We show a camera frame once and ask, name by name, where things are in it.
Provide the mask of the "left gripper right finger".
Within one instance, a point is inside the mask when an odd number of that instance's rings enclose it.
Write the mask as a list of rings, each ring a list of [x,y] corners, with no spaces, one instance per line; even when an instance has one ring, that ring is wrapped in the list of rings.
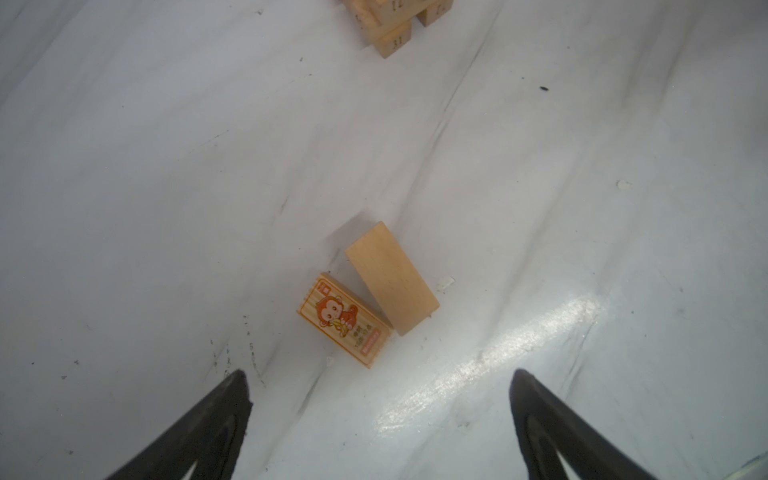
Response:
[[[652,477],[528,371],[514,372],[509,399],[530,479],[566,479],[564,463],[581,479]]]

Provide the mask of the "wood block of trio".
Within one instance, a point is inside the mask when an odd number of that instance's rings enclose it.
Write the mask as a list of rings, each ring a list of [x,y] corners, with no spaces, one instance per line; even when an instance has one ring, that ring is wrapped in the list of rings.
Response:
[[[387,58],[411,38],[412,20],[382,25],[365,1],[343,1],[354,24],[368,44],[373,45],[383,58]]]
[[[432,1],[431,4],[419,12],[416,17],[424,27],[428,27],[450,11],[453,3],[453,0]]]

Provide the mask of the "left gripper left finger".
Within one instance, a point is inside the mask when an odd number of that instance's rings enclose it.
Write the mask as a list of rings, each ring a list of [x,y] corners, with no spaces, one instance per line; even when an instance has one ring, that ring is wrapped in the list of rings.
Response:
[[[230,479],[252,402],[244,371],[229,374],[112,479]]]

